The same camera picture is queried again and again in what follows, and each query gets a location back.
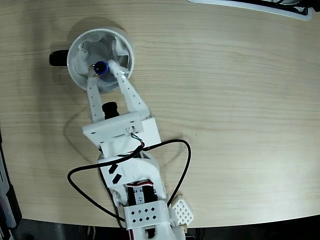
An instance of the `black cable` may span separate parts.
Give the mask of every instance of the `black cable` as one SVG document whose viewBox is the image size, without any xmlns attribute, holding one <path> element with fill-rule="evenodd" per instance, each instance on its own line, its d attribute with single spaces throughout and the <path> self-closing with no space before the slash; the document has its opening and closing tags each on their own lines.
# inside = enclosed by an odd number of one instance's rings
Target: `black cable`
<svg viewBox="0 0 320 240">
<path fill-rule="evenodd" d="M 178 184 L 176 185 L 176 187 L 175 187 L 175 189 L 174 189 L 169 201 L 167 202 L 168 206 L 174 200 L 174 198 L 175 198 L 175 196 L 176 196 L 176 194 L 177 194 L 177 192 L 178 192 L 178 190 L 179 190 L 179 188 L 180 188 L 180 186 L 181 186 L 182 182 L 184 181 L 184 178 L 185 178 L 185 176 L 187 174 L 187 171 L 188 171 L 188 168 L 189 168 L 189 164 L 190 164 L 190 160 L 191 160 L 191 147 L 190 147 L 189 143 L 187 141 L 183 140 L 183 139 L 173 139 L 173 140 L 168 140 L 168 141 L 164 141 L 164 142 L 158 143 L 158 144 L 153 145 L 153 146 L 148 146 L 148 147 L 145 147 L 143 149 L 144 151 L 149 151 L 149 150 L 156 149 L 156 148 L 159 148 L 161 146 L 164 146 L 164 145 L 167 145 L 167 144 L 172 144 L 172 143 L 183 143 L 183 144 L 185 144 L 186 148 L 188 149 L 188 158 L 186 160 L 184 171 L 183 171 L 183 173 L 182 173 L 182 175 L 180 177 L 180 180 L 179 180 Z"/>
<path fill-rule="evenodd" d="M 124 156 L 120 159 L 117 159 L 117 160 L 113 160 L 113 161 L 109 161 L 109 162 L 102 162 L 102 163 L 96 163 L 96 164 L 91 164 L 91 165 L 86 165 L 86 166 L 79 166 L 79 167 L 76 167 L 74 169 L 72 169 L 68 175 L 67 175 L 67 179 L 69 181 L 69 183 L 71 184 L 71 186 L 77 190 L 77 192 L 82 195 L 85 199 L 87 199 L 90 203 L 92 203 L 93 205 L 95 205 L 97 208 L 99 208 L 100 210 L 102 210 L 103 212 L 105 212 L 106 214 L 114 217 L 115 219 L 117 219 L 119 222 L 122 221 L 124 222 L 125 219 L 120 217 L 119 216 L 119 212 L 118 209 L 116 208 L 115 212 L 116 214 L 114 214 L 113 212 L 107 210 L 106 208 L 104 208 L 103 206 L 101 206 L 99 203 L 97 203 L 96 201 L 94 201 L 91 197 L 89 197 L 84 191 L 82 191 L 75 183 L 74 181 L 71 179 L 71 176 L 74 174 L 74 173 L 77 173 L 77 172 L 80 172 L 80 171 L 84 171 L 84 170 L 90 170 L 90 169 L 98 169 L 98 168 L 102 168 L 102 167 L 106 167 L 106 166 L 111 166 L 111 165 L 114 165 L 114 164 L 119 164 L 119 163 L 122 163 L 122 162 L 125 162 L 131 158 L 134 158 L 137 154 L 139 154 L 141 151 L 150 151 L 152 149 L 155 149 L 155 148 L 159 148 L 161 146 L 164 146 L 164 145 L 167 145 L 167 144 L 171 144 L 171 143 L 183 143 L 186 145 L 187 149 L 188 149 L 188 157 L 187 157 L 187 160 L 186 160 L 186 164 L 185 164 L 185 167 L 184 167 L 184 171 L 180 177 L 180 180 L 178 182 L 178 184 L 176 185 L 173 193 L 172 193 L 172 196 L 170 197 L 167 205 L 169 206 L 173 199 L 175 198 L 186 174 L 187 174 L 187 171 L 188 171 L 188 168 L 189 168 L 189 165 L 190 165 L 190 160 L 191 160 L 191 147 L 189 145 L 189 143 L 183 139 L 173 139 L 173 140 L 168 140 L 168 141 L 164 141 L 164 142 L 161 142 L 159 144 L 156 144 L 156 145 L 153 145 L 153 146 L 149 146 L 149 147 L 145 147 L 145 144 L 143 142 L 141 142 L 141 145 L 139 145 L 132 153 L 130 153 L 129 155 L 127 156 Z"/>
<path fill-rule="evenodd" d="M 104 176 L 103 176 L 103 174 L 102 174 L 101 168 L 99 168 L 99 175 L 100 175 L 100 178 L 101 178 L 101 180 L 102 180 L 102 183 L 103 183 L 106 191 L 108 192 L 108 194 L 109 194 L 109 196 L 110 196 L 110 199 L 111 199 L 111 201 L 112 201 L 112 203 L 113 203 L 113 208 L 114 208 L 115 214 L 116 214 L 116 216 L 117 216 L 116 221 L 118 222 L 118 225 L 119 225 L 120 229 L 126 231 L 126 228 L 124 228 L 124 227 L 122 226 L 122 224 L 121 224 L 121 222 L 120 222 L 120 220 L 119 220 L 119 218 L 120 218 L 120 216 L 119 216 L 119 210 L 118 210 L 118 208 L 117 208 L 117 206 L 116 206 L 116 204 L 115 204 L 115 201 L 114 201 L 114 198 L 113 198 L 113 196 L 112 196 L 112 193 L 111 193 L 110 189 L 109 189 L 108 186 L 107 186 L 107 183 L 106 183 L 105 178 L 104 178 Z"/>
<path fill-rule="evenodd" d="M 98 169 L 98 168 L 110 166 L 110 165 L 113 165 L 113 164 L 119 164 L 119 163 L 122 163 L 122 162 L 124 162 L 124 161 L 127 161 L 127 160 L 129 160 L 129 159 L 131 159 L 131 158 L 134 158 L 138 153 L 140 153 L 140 152 L 143 150 L 144 146 L 145 146 L 144 144 L 139 145 L 131 154 L 129 154 L 128 156 L 122 157 L 122 158 L 120 158 L 120 159 L 117 159 L 117 160 L 76 167 L 76 168 L 72 169 L 72 170 L 68 173 L 67 179 L 68 179 L 69 183 L 71 184 L 71 186 L 72 186 L 75 190 L 77 190 L 77 192 L 78 192 L 79 194 L 81 194 L 85 199 L 87 199 L 90 203 L 92 203 L 93 205 L 95 205 L 98 209 L 100 209 L 101 211 L 105 212 L 106 214 L 109 214 L 110 216 L 114 217 L 115 219 L 119 219 L 120 221 L 124 222 L 124 221 L 125 221 L 124 218 L 119 217 L 119 216 L 117 216 L 116 214 L 114 214 L 113 212 L 107 210 L 106 208 L 104 208 L 103 206 L 101 206 L 99 203 L 97 203 L 96 201 L 94 201 L 91 197 L 89 197 L 84 191 L 82 191 L 82 190 L 74 183 L 74 181 L 71 179 L 71 176 L 72 176 L 74 173 L 77 173 L 77 172 L 80 172 L 80 171 L 89 170 L 89 169 Z"/>
</svg>

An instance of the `wood grain surface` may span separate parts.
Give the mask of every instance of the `wood grain surface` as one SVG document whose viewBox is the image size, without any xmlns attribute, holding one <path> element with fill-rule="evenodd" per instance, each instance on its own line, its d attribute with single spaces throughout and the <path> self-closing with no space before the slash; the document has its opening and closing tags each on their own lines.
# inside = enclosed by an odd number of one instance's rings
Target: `wood grain surface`
<svg viewBox="0 0 320 240">
<path fill-rule="evenodd" d="M 24 218 L 116 226 L 68 183 L 99 151 L 82 134 L 86 93 L 51 51 L 86 30 L 119 26 L 133 38 L 130 81 L 161 139 L 190 142 L 180 192 L 191 227 L 244 225 L 320 214 L 320 15 L 310 21 L 186 0 L 2 0 L 0 128 Z M 125 112 L 119 90 L 103 95 Z M 187 151 L 152 152 L 167 190 Z M 77 184 L 112 209 L 96 170 Z"/>
</svg>

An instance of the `white cup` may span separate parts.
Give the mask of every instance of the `white cup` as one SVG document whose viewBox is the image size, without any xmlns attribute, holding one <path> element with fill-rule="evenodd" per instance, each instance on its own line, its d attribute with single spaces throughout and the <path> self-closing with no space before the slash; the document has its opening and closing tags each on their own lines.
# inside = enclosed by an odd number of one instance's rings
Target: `white cup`
<svg viewBox="0 0 320 240">
<path fill-rule="evenodd" d="M 75 64 L 73 63 L 73 59 L 75 58 L 76 54 L 79 52 L 79 47 L 82 42 L 84 42 L 89 36 L 92 37 L 95 34 L 98 35 L 101 33 L 105 33 L 105 34 L 109 34 L 117 37 L 127 48 L 129 53 L 129 56 L 128 56 L 129 60 L 125 64 L 126 66 L 123 66 L 123 67 L 126 67 L 129 69 L 128 77 L 130 77 L 135 65 L 135 50 L 134 50 L 133 41 L 125 31 L 113 26 L 95 28 L 82 33 L 73 41 L 69 50 L 59 50 L 59 51 L 52 52 L 49 56 L 50 64 L 52 66 L 67 66 L 69 74 L 72 80 L 75 82 L 75 84 L 77 84 L 80 88 L 86 90 L 88 77 L 86 75 L 79 74 L 76 71 Z M 118 82 L 114 78 L 114 76 L 109 73 L 108 76 L 102 75 L 100 80 L 97 82 L 97 85 L 100 93 L 103 94 L 103 93 L 109 93 L 114 91 L 118 87 Z"/>
</svg>

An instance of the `white plastic bracket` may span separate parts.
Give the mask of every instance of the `white plastic bracket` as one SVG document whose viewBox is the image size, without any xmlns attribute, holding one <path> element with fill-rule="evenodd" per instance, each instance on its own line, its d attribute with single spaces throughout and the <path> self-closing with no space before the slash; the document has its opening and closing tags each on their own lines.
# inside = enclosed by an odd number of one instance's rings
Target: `white plastic bracket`
<svg viewBox="0 0 320 240">
<path fill-rule="evenodd" d="M 97 123 L 105 119 L 105 114 L 102 111 L 102 101 L 97 82 L 97 76 L 89 76 L 86 83 L 86 94 L 88 96 L 89 108 L 93 123 Z"/>
<path fill-rule="evenodd" d="M 109 60 L 108 66 L 110 72 L 118 81 L 121 93 L 124 96 L 129 112 L 138 112 L 141 120 L 149 118 L 151 116 L 150 110 L 145 101 L 143 101 L 135 88 L 129 82 L 128 70 L 124 67 L 121 67 L 114 60 Z"/>
</svg>

